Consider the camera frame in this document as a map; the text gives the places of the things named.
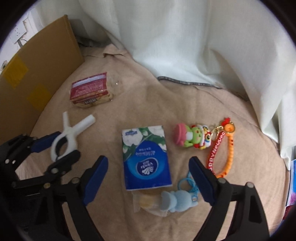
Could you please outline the blue tissue package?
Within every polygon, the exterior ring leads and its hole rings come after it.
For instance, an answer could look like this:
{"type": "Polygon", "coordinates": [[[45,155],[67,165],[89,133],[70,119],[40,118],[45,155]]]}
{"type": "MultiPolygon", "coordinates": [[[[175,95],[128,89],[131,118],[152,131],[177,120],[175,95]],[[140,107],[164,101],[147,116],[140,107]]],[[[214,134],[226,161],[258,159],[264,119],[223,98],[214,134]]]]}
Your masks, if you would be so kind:
{"type": "Polygon", "coordinates": [[[291,162],[291,169],[290,169],[290,185],[287,195],[287,202],[286,206],[294,205],[295,204],[295,196],[296,196],[296,173],[295,173],[295,166],[296,162],[293,160],[291,162]]]}

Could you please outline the blue floral tissue pack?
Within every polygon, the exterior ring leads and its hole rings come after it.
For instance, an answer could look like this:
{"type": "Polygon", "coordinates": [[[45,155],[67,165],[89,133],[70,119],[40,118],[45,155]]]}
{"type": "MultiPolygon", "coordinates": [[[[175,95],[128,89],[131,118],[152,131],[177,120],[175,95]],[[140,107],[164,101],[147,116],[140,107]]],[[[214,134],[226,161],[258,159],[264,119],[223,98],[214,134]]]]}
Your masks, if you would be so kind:
{"type": "Polygon", "coordinates": [[[122,130],[123,168],[128,191],[172,185],[162,126],[122,130]]]}

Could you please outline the blue bear keychain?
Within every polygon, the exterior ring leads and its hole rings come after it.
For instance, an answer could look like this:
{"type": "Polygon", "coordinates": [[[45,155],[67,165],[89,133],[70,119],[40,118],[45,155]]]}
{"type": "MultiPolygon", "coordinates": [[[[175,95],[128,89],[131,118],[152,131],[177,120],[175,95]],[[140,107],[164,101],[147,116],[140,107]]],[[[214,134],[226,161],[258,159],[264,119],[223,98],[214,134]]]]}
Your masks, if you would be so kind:
{"type": "Polygon", "coordinates": [[[152,215],[166,217],[170,213],[185,212],[198,205],[199,189],[192,174],[178,182],[176,191],[162,191],[159,195],[133,192],[133,210],[144,210],[152,215]]]}

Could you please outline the red snack packet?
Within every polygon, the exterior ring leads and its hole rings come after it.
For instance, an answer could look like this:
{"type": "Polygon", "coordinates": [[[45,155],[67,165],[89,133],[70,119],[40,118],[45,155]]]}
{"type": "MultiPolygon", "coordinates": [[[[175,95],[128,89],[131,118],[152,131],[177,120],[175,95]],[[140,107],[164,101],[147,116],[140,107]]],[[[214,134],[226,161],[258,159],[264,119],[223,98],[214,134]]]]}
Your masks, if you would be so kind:
{"type": "Polygon", "coordinates": [[[83,78],[73,82],[70,101],[77,107],[88,108],[111,101],[113,93],[107,72],[83,78]]]}

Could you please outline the white wall socket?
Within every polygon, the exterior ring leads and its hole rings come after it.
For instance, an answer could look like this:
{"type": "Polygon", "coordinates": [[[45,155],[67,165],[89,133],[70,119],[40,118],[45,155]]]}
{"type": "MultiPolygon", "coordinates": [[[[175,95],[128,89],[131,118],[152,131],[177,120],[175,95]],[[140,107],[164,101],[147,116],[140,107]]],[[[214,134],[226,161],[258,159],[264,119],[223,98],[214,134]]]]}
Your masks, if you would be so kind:
{"type": "Polygon", "coordinates": [[[13,44],[28,41],[26,39],[27,36],[27,28],[26,28],[26,20],[20,20],[16,23],[9,34],[9,38],[13,44]]]}

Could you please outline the white plastic clamp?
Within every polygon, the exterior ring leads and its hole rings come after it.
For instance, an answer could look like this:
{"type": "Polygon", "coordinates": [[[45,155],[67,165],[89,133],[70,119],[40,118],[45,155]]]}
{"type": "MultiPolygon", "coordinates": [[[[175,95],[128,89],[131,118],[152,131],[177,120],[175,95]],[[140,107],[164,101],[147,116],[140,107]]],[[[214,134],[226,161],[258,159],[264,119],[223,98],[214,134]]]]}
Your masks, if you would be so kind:
{"type": "Polygon", "coordinates": [[[63,132],[58,135],[55,140],[53,141],[51,145],[51,160],[53,162],[65,157],[67,154],[70,154],[72,151],[77,150],[78,144],[77,144],[77,136],[80,135],[82,132],[84,132],[87,128],[89,128],[91,125],[95,123],[96,119],[91,114],[81,120],[79,123],[77,123],[74,126],[70,126],[69,116],[68,112],[63,112],[63,132]],[[58,145],[62,143],[62,141],[65,140],[67,143],[67,148],[65,152],[60,155],[58,152],[58,145]]]}

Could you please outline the green dragon keychain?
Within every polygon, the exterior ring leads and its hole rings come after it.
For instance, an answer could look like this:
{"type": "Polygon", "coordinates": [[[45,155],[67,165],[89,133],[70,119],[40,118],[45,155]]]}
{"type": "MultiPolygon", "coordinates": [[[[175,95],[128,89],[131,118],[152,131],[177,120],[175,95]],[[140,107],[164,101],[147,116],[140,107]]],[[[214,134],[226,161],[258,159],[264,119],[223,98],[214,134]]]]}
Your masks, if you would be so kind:
{"type": "Polygon", "coordinates": [[[217,178],[224,178],[228,175],[233,164],[235,130],[236,128],[231,121],[231,118],[225,118],[213,129],[210,129],[207,125],[195,124],[189,126],[185,123],[179,123],[174,129],[174,141],[177,146],[184,148],[194,147],[199,150],[210,148],[211,151],[207,158],[206,167],[210,171],[214,171],[214,159],[218,153],[223,138],[227,137],[227,160],[222,171],[215,175],[217,178]]]}

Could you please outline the beige blanket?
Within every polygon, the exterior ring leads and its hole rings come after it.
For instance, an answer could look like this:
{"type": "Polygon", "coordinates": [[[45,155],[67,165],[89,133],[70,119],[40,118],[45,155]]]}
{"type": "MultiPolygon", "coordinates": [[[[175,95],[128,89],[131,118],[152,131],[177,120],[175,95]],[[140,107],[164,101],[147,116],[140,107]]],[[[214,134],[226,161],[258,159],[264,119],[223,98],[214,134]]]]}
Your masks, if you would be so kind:
{"type": "Polygon", "coordinates": [[[284,214],[289,183],[284,161],[276,143],[262,133],[250,101],[225,89],[183,85],[158,80],[136,63],[126,51],[113,45],[82,52],[84,63],[67,79],[53,97],[38,96],[42,106],[32,135],[42,137],[60,131],[62,113],[69,113],[76,124],[93,114],[96,123],[78,137],[81,159],[64,182],[80,176],[100,155],[107,156],[109,168],[95,200],[88,210],[105,240],[192,240],[202,226],[210,206],[203,200],[198,206],[166,217],[144,210],[134,212],[132,194],[125,189],[121,132],[127,128],[162,125],[170,164],[173,189],[185,177],[188,162],[197,156],[206,162],[209,150],[181,148],[174,144],[177,123],[201,123],[216,126],[229,117],[236,126],[234,162],[227,180],[234,184],[253,182],[261,199],[269,230],[279,226],[284,214]],[[71,84],[79,79],[107,72],[118,86],[114,99],[91,108],[78,108],[69,99],[71,84]]]}

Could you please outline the white curtain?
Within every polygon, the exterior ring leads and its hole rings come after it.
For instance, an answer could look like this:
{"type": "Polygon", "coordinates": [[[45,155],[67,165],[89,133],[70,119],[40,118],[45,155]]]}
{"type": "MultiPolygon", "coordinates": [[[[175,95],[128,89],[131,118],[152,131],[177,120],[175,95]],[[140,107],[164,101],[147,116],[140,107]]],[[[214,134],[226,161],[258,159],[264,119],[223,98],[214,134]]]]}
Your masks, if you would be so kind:
{"type": "Polygon", "coordinates": [[[249,98],[262,132],[295,157],[295,44],[261,1],[39,1],[46,26],[67,15],[76,35],[126,49],[154,76],[249,98]]]}

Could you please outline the brown cardboard box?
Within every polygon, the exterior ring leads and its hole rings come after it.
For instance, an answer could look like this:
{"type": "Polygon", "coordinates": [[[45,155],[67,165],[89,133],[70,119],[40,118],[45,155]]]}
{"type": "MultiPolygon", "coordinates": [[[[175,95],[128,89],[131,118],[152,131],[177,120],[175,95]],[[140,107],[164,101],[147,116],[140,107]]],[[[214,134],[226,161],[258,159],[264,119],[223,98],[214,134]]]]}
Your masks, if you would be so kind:
{"type": "Polygon", "coordinates": [[[83,61],[67,15],[20,48],[1,73],[1,143],[30,134],[52,96],[83,61]]]}

